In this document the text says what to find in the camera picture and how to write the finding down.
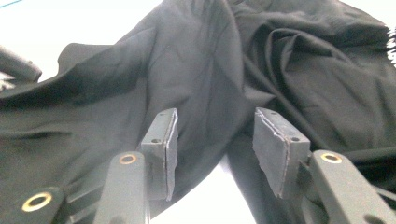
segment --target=black fabric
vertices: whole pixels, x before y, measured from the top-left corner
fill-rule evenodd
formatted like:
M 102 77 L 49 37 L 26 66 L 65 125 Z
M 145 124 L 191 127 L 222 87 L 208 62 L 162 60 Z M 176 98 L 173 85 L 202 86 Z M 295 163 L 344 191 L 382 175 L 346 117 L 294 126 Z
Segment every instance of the black fabric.
M 113 46 L 71 44 L 56 77 L 0 92 L 0 217 L 23 192 L 67 189 L 135 149 L 155 115 L 176 107 L 174 198 L 151 202 L 153 216 L 228 152 L 256 221 L 298 223 L 254 157 L 254 108 L 281 113 L 312 150 L 396 147 L 388 32 L 333 0 L 165 0 Z M 379 155 L 385 166 L 369 154 L 363 173 L 395 192 L 394 150 Z

